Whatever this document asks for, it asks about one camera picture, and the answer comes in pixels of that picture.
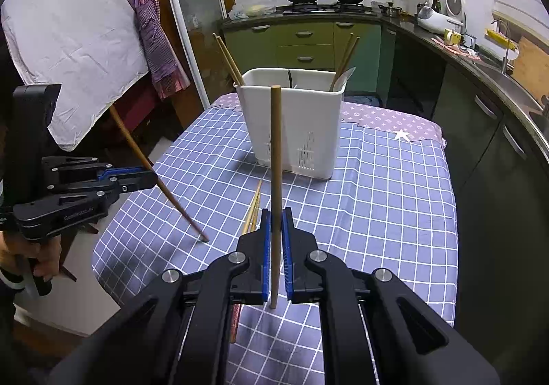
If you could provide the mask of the person left hand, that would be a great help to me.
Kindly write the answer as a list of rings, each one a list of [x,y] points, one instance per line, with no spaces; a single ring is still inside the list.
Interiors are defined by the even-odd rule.
[[[1,267],[12,275],[21,275],[21,259],[35,259],[34,276],[45,281],[59,274],[60,237],[48,239],[43,244],[27,241],[20,234],[1,233]]]

